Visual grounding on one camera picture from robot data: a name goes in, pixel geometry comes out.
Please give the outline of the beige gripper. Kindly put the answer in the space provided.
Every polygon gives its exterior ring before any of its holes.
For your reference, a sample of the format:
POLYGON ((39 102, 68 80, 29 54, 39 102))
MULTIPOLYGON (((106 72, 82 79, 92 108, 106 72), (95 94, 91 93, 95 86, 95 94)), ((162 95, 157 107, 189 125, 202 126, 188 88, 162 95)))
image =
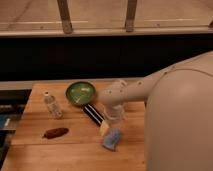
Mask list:
MULTIPOLYGON (((112 122, 118 122, 123 119, 123 114, 124 114, 124 106, 123 105, 116 105, 116 106, 105 106, 104 107, 104 114, 105 117, 112 122)), ((104 136, 110 126, 106 121, 103 121, 100 126, 100 135, 104 136)))

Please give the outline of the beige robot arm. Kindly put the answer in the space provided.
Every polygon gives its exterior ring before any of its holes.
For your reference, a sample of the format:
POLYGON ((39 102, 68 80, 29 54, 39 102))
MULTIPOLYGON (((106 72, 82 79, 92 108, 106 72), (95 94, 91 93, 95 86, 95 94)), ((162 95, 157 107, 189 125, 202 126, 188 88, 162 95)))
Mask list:
POLYGON ((117 81, 99 99, 111 121, 124 103, 146 103, 147 171, 213 171, 213 50, 130 84, 117 81))

